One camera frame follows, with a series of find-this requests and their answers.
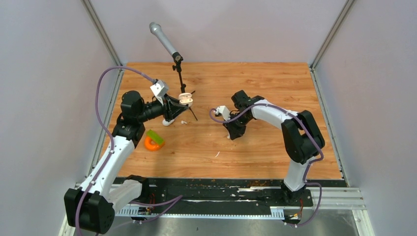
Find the small beige charging case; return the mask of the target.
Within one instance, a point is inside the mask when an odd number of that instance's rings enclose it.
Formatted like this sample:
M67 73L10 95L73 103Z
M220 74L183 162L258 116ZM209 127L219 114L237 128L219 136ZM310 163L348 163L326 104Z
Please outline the small beige charging case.
M191 93L181 93L178 95L178 100L181 105L191 107L193 104L193 98Z

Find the white earbud charging case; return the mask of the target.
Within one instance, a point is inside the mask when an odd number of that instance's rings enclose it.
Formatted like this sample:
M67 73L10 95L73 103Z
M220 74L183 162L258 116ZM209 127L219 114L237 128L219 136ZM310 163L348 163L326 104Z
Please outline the white earbud charging case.
M163 124L164 126L169 126L169 125L171 125L174 121L175 121L175 119L172 119L172 120L170 120L170 121L168 121L168 120L166 120L166 119L163 119L162 124Z

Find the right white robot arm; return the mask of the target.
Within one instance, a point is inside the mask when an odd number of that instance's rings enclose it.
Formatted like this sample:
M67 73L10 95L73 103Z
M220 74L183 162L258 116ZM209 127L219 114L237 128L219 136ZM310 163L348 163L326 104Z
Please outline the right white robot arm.
M235 111L226 106L215 110L225 120L229 138L243 136L247 124L262 120L281 130L286 153L290 158L289 169L281 185L281 199L287 205L300 200L306 188L306 176L314 162L323 160L325 140L310 111L294 112L267 101L262 96L249 97L243 90L232 96Z

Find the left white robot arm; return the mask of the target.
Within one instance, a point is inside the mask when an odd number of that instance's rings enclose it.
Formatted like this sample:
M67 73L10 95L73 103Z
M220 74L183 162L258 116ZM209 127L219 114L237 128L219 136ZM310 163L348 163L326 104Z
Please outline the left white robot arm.
M121 97L121 113L109 133L110 143L105 153L86 180L64 195L68 224L75 227L78 235L82 235L82 230L105 234L115 214L125 205L134 200L145 203L150 199L149 181L145 177L130 175L115 190L111 189L112 184L143 137L144 123L159 116L171 122L188 110L192 102L190 93L181 93L177 98L167 94L155 96L151 102L145 102L134 90Z

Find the green block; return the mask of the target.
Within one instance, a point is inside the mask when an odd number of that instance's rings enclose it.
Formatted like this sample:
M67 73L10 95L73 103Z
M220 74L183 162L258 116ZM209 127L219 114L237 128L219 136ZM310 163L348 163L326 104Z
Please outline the green block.
M158 145L162 145L163 143L165 143L165 140L159 135L157 134L155 131L153 130L148 130L146 132L147 137L149 137L154 143L158 144Z

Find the black tripod microphone stand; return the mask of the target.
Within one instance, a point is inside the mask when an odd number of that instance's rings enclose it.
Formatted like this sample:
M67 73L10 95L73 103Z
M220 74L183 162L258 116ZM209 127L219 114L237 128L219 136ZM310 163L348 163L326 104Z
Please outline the black tripod microphone stand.
M183 82L182 74L181 74L181 72L182 72L181 62L183 61L183 57L180 55L176 58L176 60L173 60L173 61L174 61L174 65L172 65L172 69L178 73L179 83L180 83L180 91L181 91L181 93L187 93L185 91L186 84ZM195 115L195 113L192 111L192 109L190 111L193 114L195 120L198 121L198 118Z

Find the grey microphone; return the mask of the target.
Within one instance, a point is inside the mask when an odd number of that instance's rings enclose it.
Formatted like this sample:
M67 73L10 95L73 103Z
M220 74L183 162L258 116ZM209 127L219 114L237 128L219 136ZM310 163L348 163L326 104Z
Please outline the grey microphone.
M153 34L159 40L159 42L163 45L163 47L167 50L167 52L172 56L174 60L176 60L176 58L180 56L179 52L175 49L175 47L170 42L166 34L163 32L160 24L156 22L151 22L149 25L149 30L151 34Z

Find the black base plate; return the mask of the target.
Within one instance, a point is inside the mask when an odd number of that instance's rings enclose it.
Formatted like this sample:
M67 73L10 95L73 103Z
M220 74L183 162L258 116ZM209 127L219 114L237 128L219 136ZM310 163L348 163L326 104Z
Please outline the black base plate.
M148 178L138 201L157 204L182 196L168 213L194 215L268 215L271 207L313 206L309 190L288 200L282 186L280 179Z

